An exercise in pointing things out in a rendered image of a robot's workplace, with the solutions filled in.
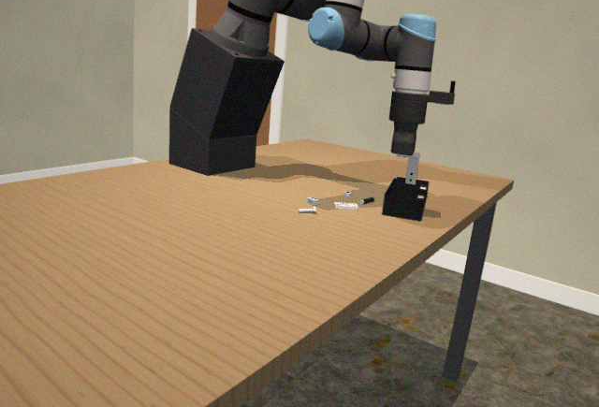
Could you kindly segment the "white domino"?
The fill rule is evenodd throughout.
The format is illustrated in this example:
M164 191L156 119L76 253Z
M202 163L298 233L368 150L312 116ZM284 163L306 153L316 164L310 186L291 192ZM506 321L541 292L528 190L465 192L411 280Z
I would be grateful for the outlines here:
M357 210L358 205L355 203L334 202L335 209Z

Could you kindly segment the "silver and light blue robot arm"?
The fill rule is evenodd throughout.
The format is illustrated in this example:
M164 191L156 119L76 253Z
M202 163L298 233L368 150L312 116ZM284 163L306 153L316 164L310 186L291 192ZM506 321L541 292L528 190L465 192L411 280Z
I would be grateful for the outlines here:
M360 18L363 4L364 0L229 0L211 37L231 50L264 57L275 11L309 22L310 39L330 51L395 62L395 69L431 72L436 20L406 14L397 26L378 25Z

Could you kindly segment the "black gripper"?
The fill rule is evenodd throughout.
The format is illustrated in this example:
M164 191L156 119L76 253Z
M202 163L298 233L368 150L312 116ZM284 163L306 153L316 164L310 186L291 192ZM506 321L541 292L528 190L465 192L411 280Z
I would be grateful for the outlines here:
M425 123L427 103L454 105L455 81L450 92L430 91L431 72L395 69L389 119L394 121L391 152L408 157L405 183L416 185L420 153L415 154L415 133L418 124ZM430 91L426 96L426 92ZM437 92L437 93L435 93Z

